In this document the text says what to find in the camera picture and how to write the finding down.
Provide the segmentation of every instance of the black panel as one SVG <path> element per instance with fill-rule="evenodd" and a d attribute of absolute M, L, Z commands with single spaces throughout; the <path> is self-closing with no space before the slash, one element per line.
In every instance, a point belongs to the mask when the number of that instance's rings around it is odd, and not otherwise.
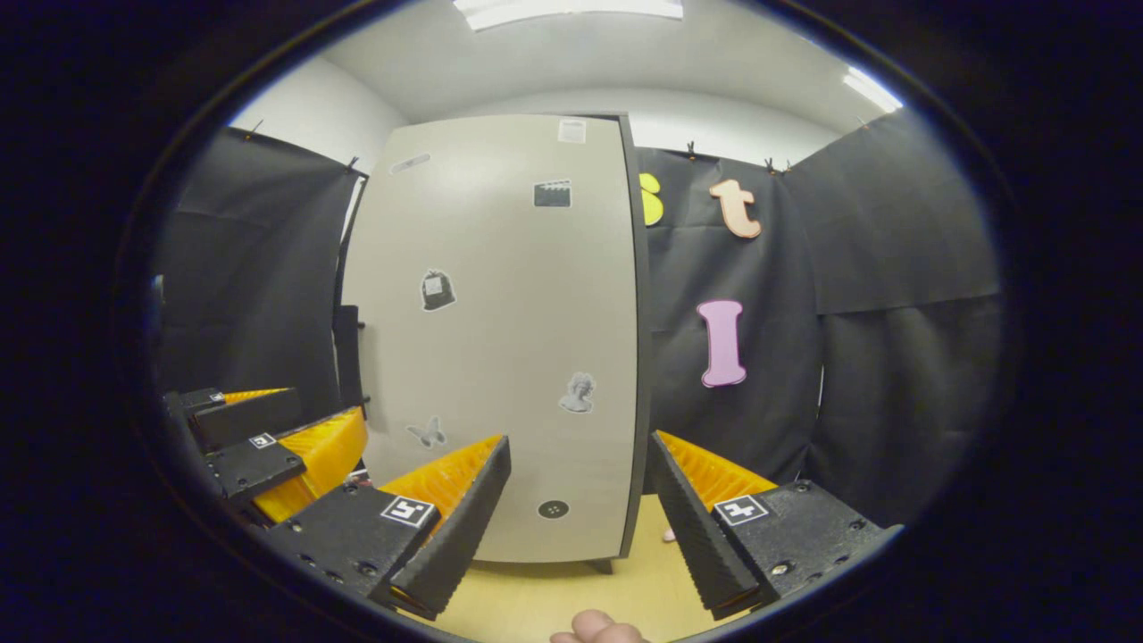
<path fill-rule="evenodd" d="M 273 439 L 255 445 L 242 441 L 207 456 L 207 467 L 231 503 L 245 504 L 305 472 L 305 463 Z"/>
<path fill-rule="evenodd" d="M 427 619 L 435 619 L 438 613 L 445 611 L 477 554 L 511 473 L 509 441 L 503 437 L 437 535 L 393 576 L 393 587 L 400 588 L 417 603 L 400 604 L 402 608 Z"/>
<path fill-rule="evenodd" d="M 191 420 L 183 409 L 182 396 L 168 393 L 162 396 L 162 436 L 167 444 L 178 455 L 179 461 L 192 476 L 199 490 L 205 490 L 213 498 L 225 498 L 218 476 L 207 467 L 202 458 L 202 449 L 191 432 Z"/>
<path fill-rule="evenodd" d="M 337 348 L 337 386 L 342 407 L 361 407 L 360 332 L 358 306 L 337 306 L 334 313 L 334 346 Z"/>
<path fill-rule="evenodd" d="M 736 507 L 751 514 L 736 517 L 732 513 Z M 717 504 L 711 515 L 754 577 L 782 597 L 830 580 L 828 577 L 845 570 L 850 560 L 895 533 L 865 520 L 810 481 L 728 499 Z"/>
<path fill-rule="evenodd" d="M 841 137 L 783 182 L 805 222 L 820 313 L 999 291 L 983 201 L 910 110 Z"/>
<path fill-rule="evenodd" d="M 239 444 L 259 434 L 278 435 L 301 425 L 295 389 L 261 395 L 197 413 L 192 427 L 203 451 Z"/>
<path fill-rule="evenodd" d="M 341 408 L 334 286 L 355 172 L 288 143 L 221 131 L 167 217 L 165 391 L 296 387 L 302 421 Z"/>
<path fill-rule="evenodd" d="M 823 316 L 825 387 L 805 475 L 880 524 L 913 521 L 983 424 L 999 296 Z"/>
<path fill-rule="evenodd" d="M 342 485 L 267 532 L 270 541 L 323 582 L 389 604 L 389 584 L 440 520 L 435 508 L 418 525 L 382 515 L 398 497 Z"/>
<path fill-rule="evenodd" d="M 821 339 L 805 233 L 781 183 L 761 167 L 639 150 L 660 182 L 663 218 L 647 227 L 654 365 L 652 427 L 728 457 L 776 482 L 801 468 L 817 408 Z M 709 188 L 734 178 L 754 194 L 754 239 L 732 233 Z M 742 303 L 746 379 L 706 388 L 708 336 L 698 304 Z"/>
<path fill-rule="evenodd" d="M 678 539 L 687 571 L 714 618 L 725 618 L 757 604 L 776 601 L 773 588 L 760 585 L 740 558 L 658 434 L 647 450 L 648 473 Z"/>
<path fill-rule="evenodd" d="M 183 403 L 183 411 L 187 416 L 194 416 L 207 409 L 215 409 L 226 404 L 226 396 L 218 389 L 200 389 L 184 393 L 179 399 Z"/>

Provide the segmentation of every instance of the clapperboard sticker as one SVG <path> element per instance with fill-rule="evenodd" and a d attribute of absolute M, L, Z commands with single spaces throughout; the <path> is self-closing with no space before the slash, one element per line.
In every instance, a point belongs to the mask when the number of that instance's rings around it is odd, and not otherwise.
<path fill-rule="evenodd" d="M 433 506 L 429 503 L 422 503 L 419 500 L 413 500 L 411 498 L 398 496 L 392 503 L 389 504 L 389 507 L 385 507 L 385 511 L 381 513 L 381 516 L 409 527 L 419 528 L 424 524 L 425 519 L 429 517 L 429 514 L 431 514 L 432 511 Z"/>
<path fill-rule="evenodd" d="M 722 520 L 729 527 L 741 525 L 742 523 L 761 519 L 770 513 L 769 509 L 762 507 L 761 503 L 749 496 L 716 503 L 714 509 L 718 511 L 719 515 L 722 516 Z"/>
<path fill-rule="evenodd" d="M 572 179 L 536 183 L 531 188 L 531 202 L 536 207 L 572 207 Z"/>
<path fill-rule="evenodd" d="M 254 436 L 250 439 L 250 444 L 253 444 L 255 449 L 265 449 L 275 442 L 278 441 L 270 434 L 262 434 L 261 436 Z"/>

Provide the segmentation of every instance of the finger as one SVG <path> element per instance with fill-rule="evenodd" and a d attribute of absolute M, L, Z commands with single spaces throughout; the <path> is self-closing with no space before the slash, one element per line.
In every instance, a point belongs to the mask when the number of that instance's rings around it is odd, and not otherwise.
<path fill-rule="evenodd" d="M 615 622 L 612 617 L 599 610 L 584 610 L 572 619 L 572 629 L 583 643 L 593 643 L 596 635 L 605 627 Z"/>
<path fill-rule="evenodd" d="M 642 634 L 631 624 L 617 622 L 599 630 L 591 643 L 642 643 Z"/>

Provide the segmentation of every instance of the sticker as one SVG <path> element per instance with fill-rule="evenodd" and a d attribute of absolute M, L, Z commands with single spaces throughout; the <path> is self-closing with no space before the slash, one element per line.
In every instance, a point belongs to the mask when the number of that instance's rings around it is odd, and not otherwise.
<path fill-rule="evenodd" d="M 568 383 L 568 394 L 560 399 L 560 409 L 569 413 L 591 413 L 591 394 L 596 391 L 596 379 L 588 373 L 576 373 Z"/>
<path fill-rule="evenodd" d="M 255 449 L 265 449 L 275 442 L 278 441 L 270 434 L 262 434 L 261 436 L 254 436 L 250 439 L 250 444 L 253 444 Z"/>
<path fill-rule="evenodd" d="M 358 487 L 373 487 L 373 481 L 369 480 L 369 472 L 366 469 L 358 469 L 345 476 L 345 484 L 355 484 Z"/>
<path fill-rule="evenodd" d="M 655 195 L 660 190 L 658 178 L 645 171 L 639 175 L 639 187 L 644 195 L 644 223 L 654 225 L 663 218 L 663 201 Z"/>
<path fill-rule="evenodd" d="M 432 158 L 432 156 L 429 155 L 429 154 L 417 154 L 417 155 L 413 156 L 409 160 L 403 160 L 403 161 L 394 164 L 393 167 L 389 168 L 389 174 L 392 175 L 392 174 L 397 174 L 398 171 L 405 171 L 406 169 L 408 169 L 410 167 L 415 167 L 415 166 L 418 166 L 418 164 L 421 164 L 423 162 L 427 162 L 430 158 Z"/>
<path fill-rule="evenodd" d="M 572 207 L 572 180 L 546 180 L 531 187 L 531 203 L 536 207 Z"/>
<path fill-rule="evenodd" d="M 560 143 L 586 143 L 588 121 L 574 118 L 561 118 L 560 129 L 555 135 L 555 139 Z"/>
<path fill-rule="evenodd" d="M 440 270 L 429 270 L 421 280 L 421 302 L 426 312 L 440 310 L 446 305 L 456 303 L 456 294 L 453 292 L 453 279 Z"/>
<path fill-rule="evenodd" d="M 549 500 L 536 508 L 536 513 L 539 514 L 539 517 L 547 519 L 549 521 L 562 519 L 563 516 L 567 516 L 570 511 L 572 508 L 568 507 L 568 504 L 562 500 Z"/>
<path fill-rule="evenodd" d="M 425 523 L 425 519 L 429 514 L 432 514 L 433 506 L 429 503 L 422 503 L 421 500 L 413 500 L 411 498 L 405 498 L 403 496 L 398 496 L 385 507 L 385 511 L 381 513 L 381 517 L 389 519 L 391 521 L 397 521 L 399 523 L 419 528 Z"/>
<path fill-rule="evenodd" d="M 440 276 L 432 276 L 425 279 L 425 294 L 426 295 L 439 295 L 445 291 L 445 287 L 441 284 Z"/>
<path fill-rule="evenodd" d="M 738 314 L 742 304 L 730 299 L 714 299 L 698 304 L 698 314 L 706 320 L 709 367 L 703 373 L 706 388 L 737 385 L 746 379 L 746 370 L 738 363 Z"/>
<path fill-rule="evenodd" d="M 743 190 L 734 178 L 711 185 L 711 195 L 722 204 L 722 222 L 735 234 L 753 239 L 762 233 L 762 224 L 746 215 L 746 203 L 754 202 L 754 194 Z"/>
<path fill-rule="evenodd" d="M 405 431 L 416 436 L 421 441 L 421 447 L 425 449 L 432 449 L 434 444 L 445 444 L 448 442 L 445 437 L 445 432 L 440 431 L 440 418 L 435 416 L 429 419 L 429 427 L 423 432 L 415 426 L 405 427 Z"/>
<path fill-rule="evenodd" d="M 769 515 L 769 509 L 750 496 L 742 496 L 732 500 L 716 503 L 714 509 L 722 516 L 728 527 L 749 523 L 756 519 Z"/>

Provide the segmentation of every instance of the black curtain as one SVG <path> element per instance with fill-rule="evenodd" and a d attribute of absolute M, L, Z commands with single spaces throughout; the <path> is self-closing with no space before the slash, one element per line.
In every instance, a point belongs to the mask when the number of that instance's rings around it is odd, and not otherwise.
<path fill-rule="evenodd" d="M 648 228 L 652 427 L 777 483 L 810 479 L 879 524 L 914 520 L 975 437 L 1002 302 L 984 201 L 908 111 L 788 172 L 640 150 L 665 214 Z M 754 194 L 754 239 L 711 185 Z M 695 306 L 743 304 L 746 380 L 706 389 Z M 821 409 L 818 409 L 820 383 Z"/>
<path fill-rule="evenodd" d="M 805 231 L 778 177 L 745 162 L 639 150 L 660 182 L 663 218 L 647 228 L 654 348 L 650 426 L 775 482 L 802 466 L 817 409 L 822 336 Z M 710 186 L 734 178 L 754 195 L 762 224 L 734 235 Z M 706 325 L 695 307 L 742 303 L 738 349 L 746 379 L 706 388 Z"/>
<path fill-rule="evenodd" d="M 341 409 L 331 341 L 342 226 L 360 176 L 227 128 L 190 172 L 153 267 L 165 391 L 295 387 L 302 421 Z"/>

